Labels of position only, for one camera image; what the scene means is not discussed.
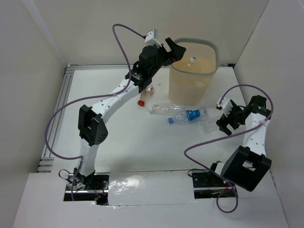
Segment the small red-capped bottle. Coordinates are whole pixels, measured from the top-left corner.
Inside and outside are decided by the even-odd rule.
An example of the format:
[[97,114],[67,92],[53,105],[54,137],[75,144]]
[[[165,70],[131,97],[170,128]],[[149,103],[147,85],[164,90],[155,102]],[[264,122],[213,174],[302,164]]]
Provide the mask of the small red-capped bottle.
[[137,104],[141,107],[144,107],[146,102],[152,97],[153,93],[154,85],[150,84],[140,93],[140,98]]

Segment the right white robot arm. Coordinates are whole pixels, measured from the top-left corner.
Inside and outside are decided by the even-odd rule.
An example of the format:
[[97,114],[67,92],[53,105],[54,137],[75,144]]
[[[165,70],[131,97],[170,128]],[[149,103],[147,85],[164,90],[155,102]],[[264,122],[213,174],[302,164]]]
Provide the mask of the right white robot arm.
[[253,96],[247,106],[241,108],[233,100],[220,98],[217,109],[223,115],[216,121],[219,130],[227,135],[244,125],[246,130],[260,126],[258,129],[245,133],[243,144],[239,146],[223,166],[222,171],[213,170],[208,173],[207,180],[212,186],[218,186],[224,178],[241,188],[252,192],[271,167],[272,161],[266,157],[265,137],[270,120],[265,120],[271,110],[266,108],[265,97]]

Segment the capless clear bottle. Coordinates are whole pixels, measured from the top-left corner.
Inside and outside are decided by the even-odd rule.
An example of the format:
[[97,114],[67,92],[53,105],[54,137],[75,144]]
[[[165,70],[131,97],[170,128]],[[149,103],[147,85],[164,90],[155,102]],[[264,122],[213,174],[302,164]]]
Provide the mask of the capless clear bottle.
[[220,116],[206,117],[200,121],[201,128],[204,133],[211,133],[213,131],[218,131],[219,127],[216,121],[220,119]]

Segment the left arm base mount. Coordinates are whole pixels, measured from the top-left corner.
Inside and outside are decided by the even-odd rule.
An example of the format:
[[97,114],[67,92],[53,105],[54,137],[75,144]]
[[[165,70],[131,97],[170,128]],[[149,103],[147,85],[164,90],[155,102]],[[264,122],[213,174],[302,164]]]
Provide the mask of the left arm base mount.
[[79,180],[73,179],[74,176],[66,169],[58,172],[60,178],[66,181],[64,201],[94,201],[96,205],[107,206],[109,175],[95,173],[93,180],[87,185],[83,185]]

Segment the clear bottle front white cap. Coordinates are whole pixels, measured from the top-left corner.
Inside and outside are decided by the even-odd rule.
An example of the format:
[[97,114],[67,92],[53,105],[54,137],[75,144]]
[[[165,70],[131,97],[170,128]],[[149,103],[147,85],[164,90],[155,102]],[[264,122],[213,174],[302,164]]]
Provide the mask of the clear bottle front white cap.
[[206,74],[212,69],[210,62],[207,59],[195,56],[189,57],[185,61],[181,61],[176,68],[180,71],[197,74]]

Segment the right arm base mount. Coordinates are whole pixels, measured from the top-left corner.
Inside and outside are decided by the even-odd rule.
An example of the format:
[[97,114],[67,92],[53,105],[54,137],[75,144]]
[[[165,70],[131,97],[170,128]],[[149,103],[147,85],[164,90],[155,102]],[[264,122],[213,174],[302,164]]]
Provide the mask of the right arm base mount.
[[208,169],[191,169],[187,175],[192,178],[194,199],[217,198],[220,194],[223,198],[234,197],[232,188]]

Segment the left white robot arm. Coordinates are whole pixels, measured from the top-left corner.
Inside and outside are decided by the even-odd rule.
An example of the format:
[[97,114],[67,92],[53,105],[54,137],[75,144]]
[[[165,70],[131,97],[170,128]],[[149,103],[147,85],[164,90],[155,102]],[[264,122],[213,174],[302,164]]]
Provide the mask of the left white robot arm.
[[87,190],[93,186],[97,150],[108,136],[106,123],[110,117],[128,100],[147,88],[161,67],[169,66],[183,58],[185,47],[179,46],[171,38],[166,38],[165,41],[170,51],[157,42],[145,46],[139,55],[139,60],[134,63],[120,85],[112,91],[111,96],[90,107],[83,105],[79,109],[81,159],[79,166],[74,169],[74,176],[82,189]]

